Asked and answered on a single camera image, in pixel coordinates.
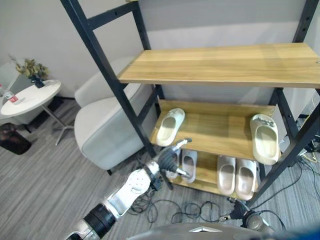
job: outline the green leaves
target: green leaves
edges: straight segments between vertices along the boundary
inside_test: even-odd
[[[25,75],[27,78],[36,76],[40,79],[48,77],[49,70],[46,66],[41,63],[37,63],[34,59],[25,59],[24,65],[20,65],[15,62],[15,69],[22,75]]]

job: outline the black metal frame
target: black metal frame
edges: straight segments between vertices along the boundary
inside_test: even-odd
[[[93,60],[100,69],[106,82],[110,86],[114,96],[119,101],[122,109],[129,118],[136,133],[140,137],[144,147],[146,148],[151,157],[156,156],[156,152],[152,144],[150,143],[145,130],[142,127],[142,122],[151,108],[148,107],[152,105],[151,101],[156,101],[158,95],[161,98],[164,97],[163,92],[161,90],[161,86],[158,85],[156,87],[156,91],[152,92],[150,98],[147,101],[148,106],[143,107],[142,112],[137,116],[124,92],[124,85],[121,84],[118,80],[116,74],[110,66],[110,63],[104,51],[102,50],[99,44],[96,35],[93,32],[94,29],[101,27],[102,25],[107,24],[127,13],[132,12],[142,42],[143,49],[150,49],[150,43],[148,40],[146,28],[142,19],[138,2],[127,3],[125,5],[103,12],[97,16],[93,16],[89,19],[86,18],[86,15],[82,10],[78,0],[61,0],[61,2],[67,14],[69,15],[73,25],[75,26],[80,37],[82,38],[85,46],[88,48]]]
[[[132,126],[139,135],[145,146],[145,149],[148,151],[151,157],[154,157],[156,152],[154,151],[153,146],[142,127],[142,123],[152,105],[155,103],[157,106],[158,97],[160,99],[164,99],[165,96],[162,91],[162,87],[161,85],[155,85],[153,87],[150,97],[137,116],[124,93],[123,88],[125,85],[121,84],[118,80],[97,40],[97,37],[93,32],[94,29],[97,29],[104,24],[107,24],[125,14],[132,12],[143,49],[150,50],[150,42],[138,2],[134,1],[126,3],[89,19],[86,18],[78,0],[61,0],[61,2],[73,25],[82,38],[85,46],[88,48],[92,58],[113,91],[114,96],[119,101]],[[296,33],[293,38],[294,43],[300,43],[304,41],[318,2],[319,0],[306,0]],[[277,179],[277,177],[287,167],[292,166],[295,163],[297,154],[309,143],[309,141],[315,136],[320,128],[320,106],[318,105],[310,117],[306,120],[301,130],[298,130],[286,97],[283,93],[283,88],[277,87],[274,89],[269,104],[274,106],[278,105],[291,143],[287,150],[280,157],[278,163],[272,167],[271,171],[267,175],[265,172],[265,166],[261,163],[259,164],[259,176],[261,183],[258,187],[258,192],[256,192],[253,198],[247,202],[248,206],[252,206],[252,204],[268,189],[275,179]]]

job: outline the white wall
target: white wall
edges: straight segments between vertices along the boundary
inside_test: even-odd
[[[153,49],[290,43],[305,0],[139,0]],[[320,55],[320,7],[306,42]],[[273,88],[163,85],[167,99],[268,104]],[[285,88],[295,118],[313,89]],[[279,110],[273,118],[280,139],[286,130]]]
[[[80,0],[87,17],[120,6],[125,0]],[[132,15],[95,31],[110,61],[142,50]],[[16,58],[35,58],[63,83],[61,95],[75,90],[98,71],[59,0],[0,1],[0,65]]]
[[[87,17],[91,17],[122,5],[125,0],[80,3]],[[151,47],[170,49],[289,43],[305,0],[139,0],[139,4]],[[131,14],[95,33],[110,61],[134,56],[142,50]],[[320,55],[319,6],[306,42]],[[48,66],[51,76],[63,82],[60,93],[67,97],[73,97],[75,90],[98,71],[59,0],[0,1],[0,64],[9,60],[8,54],[35,58]],[[273,90],[222,86],[163,88],[168,99],[252,104],[267,104]],[[311,96],[312,91],[285,89],[295,117],[309,101],[303,96]]]

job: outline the white armchair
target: white armchair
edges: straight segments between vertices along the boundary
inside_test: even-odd
[[[111,63],[116,74],[131,58]],[[150,85],[128,84],[124,92],[138,115],[152,93]],[[104,170],[110,170],[143,147],[117,98],[99,72],[75,93],[81,106],[74,122],[76,142],[82,154]],[[150,134],[157,121],[153,106],[142,126]]]

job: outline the trash bin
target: trash bin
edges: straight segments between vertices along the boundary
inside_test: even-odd
[[[0,126],[0,146],[14,154],[21,155],[28,151],[32,144],[16,130],[11,123]]]

